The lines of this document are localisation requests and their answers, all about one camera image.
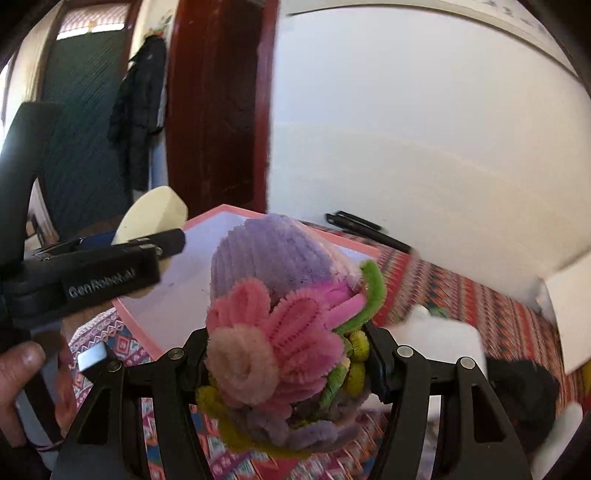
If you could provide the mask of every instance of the patterned tablecloth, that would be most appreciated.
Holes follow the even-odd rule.
[[[144,348],[123,325],[115,309],[101,313],[76,332],[70,342],[74,359],[79,353],[98,342],[106,342],[126,366],[152,361]],[[77,370],[77,363],[73,370],[73,377],[74,393],[77,398],[77,406],[80,408],[92,383]],[[143,402],[142,412],[151,476],[154,480],[164,480],[151,400]],[[216,480],[364,479],[371,470],[374,457],[381,444],[384,428],[388,423],[387,416],[383,414],[363,413],[357,418],[363,427],[362,434],[357,441],[338,452],[313,455],[307,460],[299,461],[297,459],[274,459],[264,453],[254,451],[244,454],[231,453],[219,439],[216,420],[200,414],[196,408],[192,408],[191,416]]]
[[[548,368],[561,384],[557,404],[559,410],[572,401],[582,403],[580,371],[569,376],[564,374],[557,329],[534,311],[444,268],[371,241],[344,233],[340,235],[381,250],[378,263],[386,279],[387,299],[374,317],[374,323],[385,325],[400,322],[412,305],[417,303],[428,308],[446,309],[452,319],[469,323],[478,329],[488,356],[532,359]],[[74,358],[101,341],[107,342],[127,366],[152,360],[124,326],[115,309],[100,314],[76,332],[70,342]],[[76,368],[73,375],[74,391],[80,407],[92,385]],[[152,478],[161,480],[164,474],[150,401],[143,404],[143,412]],[[219,440],[215,420],[201,415],[196,409],[192,411],[192,416],[216,480],[362,480],[371,470],[388,422],[385,415],[362,413],[357,421],[363,430],[356,441],[338,452],[313,455],[307,460],[297,461],[274,459],[258,452],[234,455]]]

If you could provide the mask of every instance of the white cloth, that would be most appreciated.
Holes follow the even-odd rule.
[[[463,356],[472,358],[486,376],[486,359],[480,333],[467,323],[432,317],[429,311],[415,305],[408,317],[397,325],[387,327],[396,343],[413,347],[428,360],[455,364]],[[362,406],[365,410],[389,411],[371,394]],[[441,397],[431,397],[427,419],[436,421],[441,410]]]

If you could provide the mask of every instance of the pink pipe cleaner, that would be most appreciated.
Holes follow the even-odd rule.
[[[333,294],[327,300],[329,292]],[[327,328],[327,320],[333,323],[361,303],[353,297],[330,308],[345,298],[340,284],[302,288],[289,293],[269,314],[267,288],[247,278],[215,300],[206,319],[207,367],[224,397],[287,418],[290,403],[320,392],[343,355],[342,340]]]

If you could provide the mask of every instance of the metal screw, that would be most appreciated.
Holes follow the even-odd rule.
[[[154,244],[143,244],[139,246],[141,249],[143,250],[147,250],[148,248],[154,248],[154,250],[156,250],[156,256],[157,257],[162,257],[162,249],[158,246],[158,245],[154,245]]]
[[[460,365],[468,370],[472,370],[476,366],[476,362],[469,356],[465,356],[460,360]]]
[[[414,354],[414,350],[407,345],[399,346],[396,353],[404,358],[411,358]]]
[[[180,360],[184,356],[184,350],[182,348],[173,348],[168,351],[168,358],[171,360]]]
[[[107,365],[107,370],[109,372],[116,372],[120,368],[121,368],[121,362],[119,362],[117,360],[113,360],[112,362],[109,362],[109,365]]]

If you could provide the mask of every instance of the pink box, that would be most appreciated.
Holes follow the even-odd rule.
[[[183,226],[186,246],[171,260],[154,289],[140,299],[120,297],[113,305],[133,336],[152,358],[182,346],[192,331],[205,327],[209,307],[210,267],[221,239],[247,218],[260,213],[220,205]],[[379,249],[319,232],[357,262],[376,259]]]

